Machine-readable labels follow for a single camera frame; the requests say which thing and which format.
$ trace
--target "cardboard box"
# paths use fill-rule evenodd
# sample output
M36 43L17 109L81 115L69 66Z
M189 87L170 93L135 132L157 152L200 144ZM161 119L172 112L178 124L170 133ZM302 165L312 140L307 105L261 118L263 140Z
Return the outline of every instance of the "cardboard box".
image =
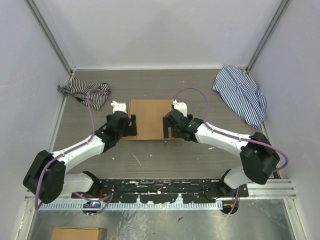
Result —
M133 99L129 103L129 116L136 115L137 136L126 140L163 140L163 117L172 110L172 99ZM169 134L166 140L175 139Z
M101 240L102 228L55 227L51 240Z

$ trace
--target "white wall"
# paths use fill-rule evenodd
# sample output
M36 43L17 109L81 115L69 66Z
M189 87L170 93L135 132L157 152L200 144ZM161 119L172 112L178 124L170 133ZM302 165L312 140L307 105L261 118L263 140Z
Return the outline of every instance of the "white wall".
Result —
M311 239L320 235L320 1L291 1L252 76L266 96L272 140L289 156Z
M280 0L35 0L77 69L246 67Z
M47 147L68 73L23 0L0 1L0 233L18 230L35 155Z

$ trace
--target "floor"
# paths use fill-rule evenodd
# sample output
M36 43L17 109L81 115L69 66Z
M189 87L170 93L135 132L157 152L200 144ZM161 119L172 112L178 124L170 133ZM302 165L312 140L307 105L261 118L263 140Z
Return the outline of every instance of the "floor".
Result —
M241 200L231 217L219 210L39 210L28 240L50 240L54 227L103 229L102 240L294 240L281 199Z
M128 103L131 99L172 99L185 87L205 92L210 103L209 123L232 132L253 134L247 125L212 91L219 69L166 70L93 70L76 71L75 77L89 82L105 83L111 88L112 99ZM194 90L182 92L178 101L185 102L188 113L203 118L206 102ZM106 103L93 111L96 127L106 122L111 113ZM80 142L91 134L87 107L69 96L56 137L54 150ZM220 178L226 170L237 167L240 159L210 145L183 140L129 141L121 139L104 154L92 157L69 173L90 171L98 178Z

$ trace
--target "robotic arm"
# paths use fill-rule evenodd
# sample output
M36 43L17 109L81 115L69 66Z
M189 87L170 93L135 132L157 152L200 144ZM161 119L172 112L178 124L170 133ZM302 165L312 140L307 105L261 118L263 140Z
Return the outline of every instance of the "robotic arm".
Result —
M33 194L36 194L40 174L45 165L54 157L62 155L53 162L42 180L39 199L44 204L51 203L60 194L83 192L96 196L99 193L100 181L92 173L67 173L83 161L113 148L121 137L137 135L136 116L131 115L129 118L126 104L113 101L111 106L113 114L106 116L107 123L96 130L94 136L90 135L63 150L52 153L43 150L36 155L23 180L23 185Z
M220 179L220 190L227 194L239 186L250 182L264 185L280 161L278 154L265 146L246 142L240 139L252 139L270 144L260 132L254 135L238 134L215 127L209 123L209 129L202 119L193 118L187 114L187 105L184 102L173 101L172 110L163 117L163 134L169 137L169 129L175 138L192 141L200 144L209 144L239 157L241 165L229 169Z

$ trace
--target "folded fabric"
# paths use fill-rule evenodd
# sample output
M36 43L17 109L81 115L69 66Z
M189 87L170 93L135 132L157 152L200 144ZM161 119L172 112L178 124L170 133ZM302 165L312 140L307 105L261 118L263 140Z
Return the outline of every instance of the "folded fabric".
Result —
M70 94L74 96L80 103L87 106L87 93L90 89L100 89L105 93L110 93L110 88L108 84L105 83L95 83L95 82L87 82L82 81L76 77L73 77L71 81L65 85L57 87L58 91L63 94ZM90 106L92 109L99 111L101 107L107 101L107 97L103 95L101 92L92 91L90 93Z
M247 124L259 128L265 120L266 98L248 74L231 65L224 66L216 76L212 90Z

